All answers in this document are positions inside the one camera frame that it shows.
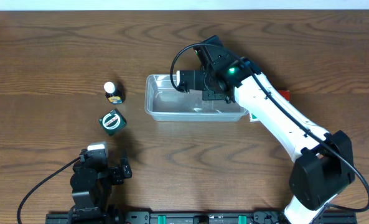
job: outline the wood grain surface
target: wood grain surface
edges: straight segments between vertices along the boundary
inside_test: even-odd
[[[213,34],[253,59],[291,102],[332,132],[345,131],[369,181],[369,11],[0,12],[0,223],[16,223],[35,184],[107,141],[125,149],[133,178],[111,201],[163,210],[284,208],[292,162],[260,124],[156,122],[144,111],[146,77],[167,73],[176,53]],[[193,52],[177,68],[197,68]],[[103,84],[120,80],[128,126],[112,137],[98,118],[113,109]],[[73,205],[71,168],[41,186],[24,223]],[[359,180],[335,203],[362,207]],[[369,211],[358,214],[369,223]]]

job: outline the white bottle cap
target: white bottle cap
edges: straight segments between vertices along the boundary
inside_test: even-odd
[[[104,84],[104,89],[105,89],[105,92],[107,92],[107,93],[113,93],[113,92],[115,92],[115,85],[114,85],[114,83],[106,82]]]

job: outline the yellow label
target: yellow label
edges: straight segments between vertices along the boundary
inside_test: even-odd
[[[112,102],[115,102],[115,101],[120,101],[121,98],[118,97],[118,96],[111,96],[108,98],[108,100],[112,103]]]

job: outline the small green cube box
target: small green cube box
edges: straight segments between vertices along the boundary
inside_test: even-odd
[[[104,128],[109,136],[126,126],[126,120],[117,109],[111,110],[104,117],[100,118],[98,122]]]

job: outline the small bottle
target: small bottle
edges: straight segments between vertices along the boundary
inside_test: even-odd
[[[124,93],[123,91],[117,89],[115,84],[112,82],[106,82],[104,84],[105,96],[108,101],[114,105],[123,103],[124,101]]]

